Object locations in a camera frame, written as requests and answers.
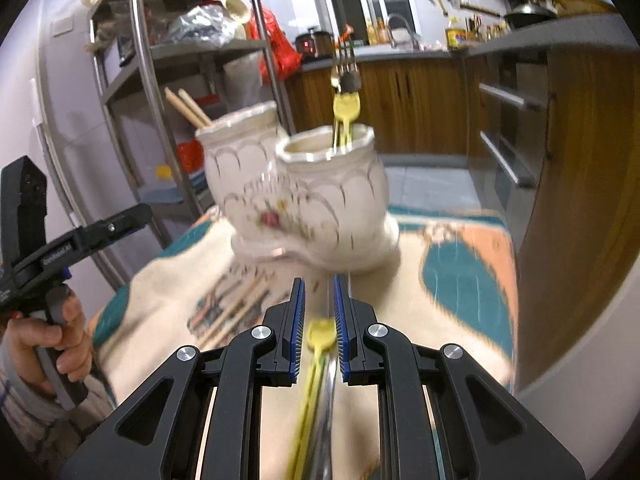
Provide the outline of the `plaid sleeve left forearm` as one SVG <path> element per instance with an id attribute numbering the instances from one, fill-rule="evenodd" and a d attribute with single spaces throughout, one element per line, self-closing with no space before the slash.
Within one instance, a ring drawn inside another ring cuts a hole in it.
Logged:
<path id="1" fill-rule="evenodd" d="M 19 378 L 9 349 L 1 347 L 1 415 L 38 474 L 55 479 L 63 464 L 114 411 L 103 382 L 85 379 L 88 396 L 71 411 L 35 393 Z"/>

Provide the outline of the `person's left hand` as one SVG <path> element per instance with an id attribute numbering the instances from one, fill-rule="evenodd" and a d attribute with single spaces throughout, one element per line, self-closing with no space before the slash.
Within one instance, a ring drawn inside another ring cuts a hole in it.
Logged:
<path id="1" fill-rule="evenodd" d="M 48 399 L 54 389 L 37 358 L 37 348 L 61 351 L 55 367 L 70 382 L 82 382 L 92 367 L 91 339 L 85 330 L 86 317 L 77 295 L 70 289 L 62 305 L 62 326 L 50 325 L 39 318 L 10 318 L 3 341 L 17 376 L 32 390 Z"/>

